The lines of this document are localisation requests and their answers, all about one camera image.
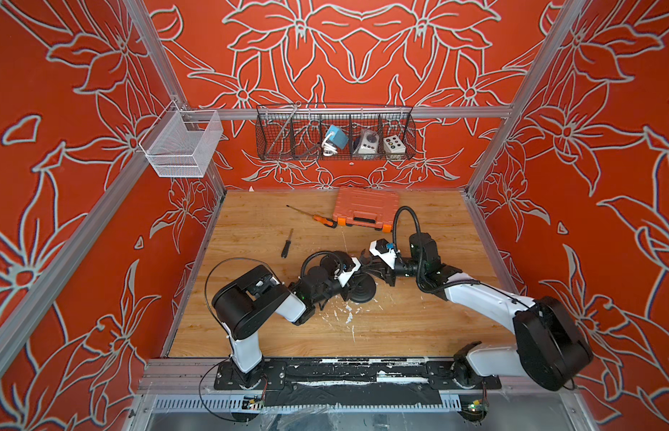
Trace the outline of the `black round stand base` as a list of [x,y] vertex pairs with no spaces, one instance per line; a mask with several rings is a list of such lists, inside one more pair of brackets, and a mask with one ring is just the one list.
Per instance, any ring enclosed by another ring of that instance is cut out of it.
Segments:
[[354,275],[348,282],[347,299],[354,303],[368,303],[376,292],[377,284],[371,275]]

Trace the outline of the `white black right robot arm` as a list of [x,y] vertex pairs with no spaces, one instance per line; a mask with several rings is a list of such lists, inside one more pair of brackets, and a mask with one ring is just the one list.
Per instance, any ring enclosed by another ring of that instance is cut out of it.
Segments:
[[385,239],[370,244],[370,262],[386,282],[411,278],[424,294],[471,309],[512,334],[508,344],[477,341],[459,350],[451,364],[457,386],[473,389],[487,377],[508,376],[558,391],[593,361],[589,342],[559,300],[510,294],[443,263],[427,233],[414,233],[409,242],[408,257]]

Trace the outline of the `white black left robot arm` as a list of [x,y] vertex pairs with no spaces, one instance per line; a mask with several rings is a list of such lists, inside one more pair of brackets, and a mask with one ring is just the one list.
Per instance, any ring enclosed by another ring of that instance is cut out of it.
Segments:
[[230,341],[234,370],[254,378],[264,362],[258,332],[275,314],[294,325],[306,323],[334,297],[346,300],[354,280],[363,275],[361,262],[342,251],[317,251],[301,266],[296,282],[284,284],[264,262],[206,298],[205,303]]

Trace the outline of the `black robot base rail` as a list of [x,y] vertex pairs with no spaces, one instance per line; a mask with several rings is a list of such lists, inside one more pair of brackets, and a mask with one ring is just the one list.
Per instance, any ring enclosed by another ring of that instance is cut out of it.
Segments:
[[272,357],[264,359],[254,378],[246,380],[231,361],[219,365],[216,391],[259,391],[266,401],[287,402],[430,402],[441,394],[480,395],[500,390],[495,376],[478,377],[461,386],[450,358]]

